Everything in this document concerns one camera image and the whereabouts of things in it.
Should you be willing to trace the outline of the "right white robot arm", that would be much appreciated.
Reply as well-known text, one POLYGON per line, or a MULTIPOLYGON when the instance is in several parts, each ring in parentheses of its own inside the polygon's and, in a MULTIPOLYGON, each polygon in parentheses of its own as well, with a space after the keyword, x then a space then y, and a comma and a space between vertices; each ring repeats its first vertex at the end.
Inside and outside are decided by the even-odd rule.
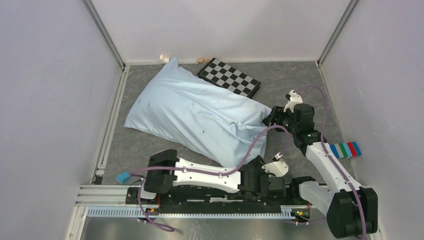
POLYGON ((295 204, 308 201, 325 215, 327 225, 340 239, 362 237, 378 230, 378 195, 358 183, 344 169, 324 135, 315 128, 314 108, 306 103, 293 107, 274 106, 263 123, 271 129, 287 131, 294 145, 316 167, 328 190, 315 180, 292 180, 289 199, 295 204))

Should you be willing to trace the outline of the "light blue pillowcase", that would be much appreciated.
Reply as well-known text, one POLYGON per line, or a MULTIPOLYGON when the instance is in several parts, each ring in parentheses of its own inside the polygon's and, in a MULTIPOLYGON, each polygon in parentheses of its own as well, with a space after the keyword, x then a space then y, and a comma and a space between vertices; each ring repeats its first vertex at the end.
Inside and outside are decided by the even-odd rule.
POLYGON ((147 84, 131 107, 124 126, 236 167, 266 152, 266 105, 215 86, 172 58, 147 84))

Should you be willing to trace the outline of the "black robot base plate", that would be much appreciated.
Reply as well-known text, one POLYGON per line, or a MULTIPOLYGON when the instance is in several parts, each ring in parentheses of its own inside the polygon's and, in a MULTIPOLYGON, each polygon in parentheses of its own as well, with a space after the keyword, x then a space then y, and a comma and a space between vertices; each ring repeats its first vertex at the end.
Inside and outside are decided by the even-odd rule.
POLYGON ((147 192, 138 195, 139 187, 127 189, 125 203, 148 208, 150 213, 184 213, 184 214, 234 214, 234 213, 277 213, 282 206, 306 207, 309 203, 295 197, 287 185, 289 195, 285 198, 247 199, 237 193, 227 193, 219 189, 181 185, 166 193, 156 193, 154 197, 147 192))

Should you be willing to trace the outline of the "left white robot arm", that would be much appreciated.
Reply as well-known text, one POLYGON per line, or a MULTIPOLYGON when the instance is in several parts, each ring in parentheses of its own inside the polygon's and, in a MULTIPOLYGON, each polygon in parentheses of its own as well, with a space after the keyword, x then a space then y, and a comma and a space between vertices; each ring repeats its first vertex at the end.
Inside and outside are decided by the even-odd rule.
POLYGON ((148 171, 138 197, 145 204, 153 203, 157 195, 166 194, 177 186, 198 190, 213 189, 218 194, 235 195, 242 199, 284 197, 284 176, 288 164, 279 156, 265 163, 257 156, 239 169, 216 167, 188 161, 167 149, 150 157, 148 171))

